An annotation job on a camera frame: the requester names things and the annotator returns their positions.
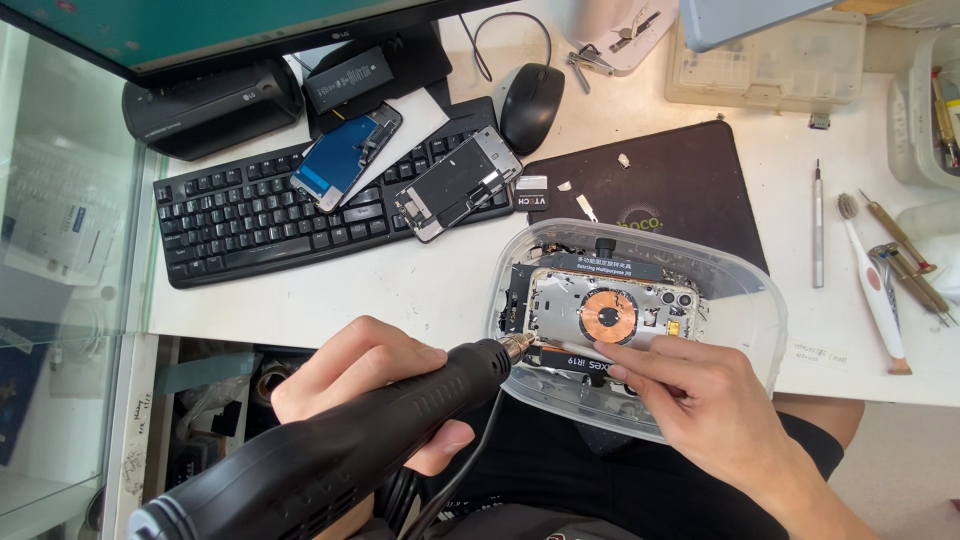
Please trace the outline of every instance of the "copper coil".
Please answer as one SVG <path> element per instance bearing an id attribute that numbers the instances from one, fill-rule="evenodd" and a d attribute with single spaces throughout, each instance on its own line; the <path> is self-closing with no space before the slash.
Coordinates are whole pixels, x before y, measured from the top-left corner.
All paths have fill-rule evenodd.
<path id="1" fill-rule="evenodd" d="M 636 302 L 621 290 L 594 289 L 581 306 L 580 328 L 592 341 L 625 343 L 636 333 Z"/>

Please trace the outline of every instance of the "blue phone display back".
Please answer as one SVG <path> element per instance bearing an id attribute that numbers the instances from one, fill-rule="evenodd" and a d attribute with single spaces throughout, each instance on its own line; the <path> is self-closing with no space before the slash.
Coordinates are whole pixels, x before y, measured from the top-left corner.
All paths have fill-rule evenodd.
<path id="1" fill-rule="evenodd" d="M 369 138 L 376 127 L 376 122 L 366 114 L 348 120 L 318 140 L 303 159 L 293 176 L 316 194 L 321 209 L 333 210 L 360 176 L 360 142 Z"/>

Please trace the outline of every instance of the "black computer mouse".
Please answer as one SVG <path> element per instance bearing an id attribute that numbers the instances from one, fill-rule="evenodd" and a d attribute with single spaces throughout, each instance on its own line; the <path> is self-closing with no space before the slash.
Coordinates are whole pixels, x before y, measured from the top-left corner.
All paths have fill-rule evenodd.
<path id="1" fill-rule="evenodd" d="M 563 71 L 542 63 L 520 68 L 500 113 L 500 134 L 516 154 L 527 156 L 543 144 L 563 97 Z"/>

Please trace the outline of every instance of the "black mouse pad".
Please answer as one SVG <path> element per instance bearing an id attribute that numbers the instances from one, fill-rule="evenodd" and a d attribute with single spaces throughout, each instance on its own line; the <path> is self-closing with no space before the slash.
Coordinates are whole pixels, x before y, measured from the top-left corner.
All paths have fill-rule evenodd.
<path id="1" fill-rule="evenodd" d="M 620 154 L 629 168 L 620 165 Z M 726 122 L 632 138 L 523 168 L 523 176 L 536 175 L 547 177 L 550 208 L 530 212 L 531 224 L 554 217 L 589 219 L 577 203 L 585 195 L 601 223 L 708 246 L 770 274 Z M 565 182 L 571 188 L 558 190 Z"/>

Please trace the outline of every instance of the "white desk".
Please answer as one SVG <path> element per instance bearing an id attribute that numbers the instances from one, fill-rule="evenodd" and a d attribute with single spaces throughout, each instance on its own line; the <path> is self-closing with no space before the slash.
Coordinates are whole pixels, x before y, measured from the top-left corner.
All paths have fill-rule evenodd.
<path id="1" fill-rule="evenodd" d="M 648 135 L 726 115 L 754 208 L 770 273 L 790 312 L 790 336 L 851 355 L 846 372 L 786 359 L 777 390 L 868 400 L 960 405 L 960 329 L 937 328 L 900 292 L 900 320 L 911 377 L 886 375 L 887 360 L 854 272 L 855 260 L 833 210 L 837 194 L 862 187 L 887 211 L 947 196 L 898 183 L 886 160 L 886 95 L 892 75 L 865 74 L 863 96 L 831 116 L 832 127 L 807 128 L 807 114 L 667 103 L 663 81 L 670 37 L 662 39 L 626 78 L 588 73 L 587 96 L 562 58 L 571 50 L 557 9 L 525 0 L 466 15 L 470 28 L 493 11 L 527 11 L 553 37 L 553 65 L 566 74 L 564 100 L 546 142 L 525 162 L 617 140 Z M 479 38 L 494 82 L 473 66 L 456 18 L 441 21 L 453 63 L 448 78 L 454 103 L 491 95 L 497 108 L 525 61 L 543 62 L 543 35 L 532 21 L 500 18 Z M 174 162 L 171 176 L 307 140 L 306 121 L 192 163 Z M 811 180 L 821 160 L 827 194 L 827 286 L 811 287 Z M 634 163 L 642 158 L 631 157 Z M 421 245 L 410 239 L 365 253 L 258 278 L 178 291 L 166 281 L 157 254 L 149 330 L 254 343 L 318 347 L 352 318 L 368 313 L 427 343 L 452 347 L 482 335 L 484 309 L 500 250 L 526 225 L 514 215 L 460 228 Z M 869 215 L 857 219 L 865 246 L 889 241 Z"/>

